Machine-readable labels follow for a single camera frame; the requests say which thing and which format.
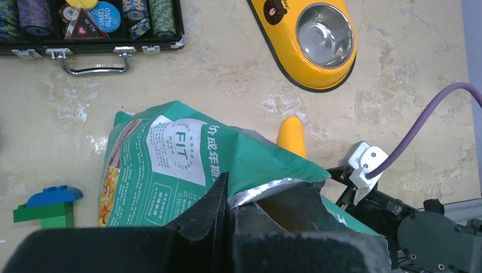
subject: poker chip case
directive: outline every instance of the poker chip case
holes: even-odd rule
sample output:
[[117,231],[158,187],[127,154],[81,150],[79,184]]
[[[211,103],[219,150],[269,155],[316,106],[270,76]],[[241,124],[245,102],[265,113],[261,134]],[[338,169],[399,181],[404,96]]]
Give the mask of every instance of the poker chip case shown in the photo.
[[[36,1],[45,1],[47,4],[41,7],[32,5]],[[157,5],[157,1],[169,4],[169,20],[163,20],[157,15],[159,11],[166,13],[167,10],[165,5]],[[132,11],[131,3],[135,5],[138,2],[145,3],[146,18],[134,21],[132,19],[140,13]],[[11,13],[11,5],[8,5],[11,3],[18,6],[15,15]],[[23,59],[49,57],[57,60],[67,74],[89,76],[127,72],[130,68],[129,59],[135,52],[155,55],[161,51],[175,51],[184,47],[185,32],[180,0],[99,0],[99,3],[113,5],[120,12],[120,24],[117,28],[109,29],[108,38],[66,39],[69,23],[62,15],[63,8],[68,6],[65,0],[0,0],[0,56],[17,55]],[[49,25],[44,23],[46,16],[51,17]],[[162,31],[163,26],[170,29]],[[95,65],[95,68],[82,70],[69,66],[69,55],[89,53],[114,53],[123,59],[124,66],[99,68]]]

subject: bear face logo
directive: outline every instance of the bear face logo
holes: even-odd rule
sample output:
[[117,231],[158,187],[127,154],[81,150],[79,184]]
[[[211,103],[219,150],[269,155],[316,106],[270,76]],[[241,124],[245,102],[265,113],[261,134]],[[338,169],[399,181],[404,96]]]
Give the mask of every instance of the bear face logo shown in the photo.
[[264,17],[271,25],[278,24],[288,11],[283,7],[281,0],[266,0],[263,7]]

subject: green lego brick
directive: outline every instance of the green lego brick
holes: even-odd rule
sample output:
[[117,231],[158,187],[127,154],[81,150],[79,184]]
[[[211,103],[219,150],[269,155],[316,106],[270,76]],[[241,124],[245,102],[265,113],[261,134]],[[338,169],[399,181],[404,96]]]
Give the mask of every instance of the green lego brick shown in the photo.
[[74,227],[74,213],[67,215],[44,218],[40,220],[42,229],[65,229]]
[[72,202],[46,206],[35,206],[33,208],[27,208],[25,204],[23,204],[19,205],[18,209],[14,209],[14,223],[57,216],[66,216],[69,213],[72,213],[73,218]]

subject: marble floor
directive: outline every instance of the marble floor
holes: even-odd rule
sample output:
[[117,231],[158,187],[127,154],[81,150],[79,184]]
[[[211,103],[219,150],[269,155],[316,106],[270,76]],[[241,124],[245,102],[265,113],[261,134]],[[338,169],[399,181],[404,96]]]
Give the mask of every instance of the marble floor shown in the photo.
[[[273,141],[281,122],[298,116],[309,159],[329,168],[360,140],[390,153],[439,90],[468,81],[459,1],[347,0],[358,34],[356,65],[344,85],[326,94],[303,91],[283,76],[246,1],[181,4],[186,47],[137,54],[126,75],[74,78],[47,57],[0,59],[0,268],[40,228],[39,221],[14,224],[12,210],[45,187],[80,188],[76,226],[96,225],[117,111],[180,100]],[[118,60],[73,61],[87,67]],[[470,102],[462,91],[443,101],[379,189],[413,206],[427,198],[480,197]],[[335,198],[337,190],[330,183],[324,192]]]

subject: case handle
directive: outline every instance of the case handle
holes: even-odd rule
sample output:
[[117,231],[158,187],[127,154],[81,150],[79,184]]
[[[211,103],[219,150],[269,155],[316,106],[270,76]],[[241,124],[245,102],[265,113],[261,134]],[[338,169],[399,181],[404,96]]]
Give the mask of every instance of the case handle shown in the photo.
[[62,67],[65,73],[76,77],[122,74],[129,71],[131,68],[129,58],[132,56],[133,52],[136,52],[135,47],[115,47],[114,52],[119,53],[119,57],[124,61],[123,67],[86,68],[75,70],[67,63],[67,55],[72,54],[71,50],[68,48],[52,48],[46,50],[47,54],[51,54],[52,58],[59,62],[60,67]]

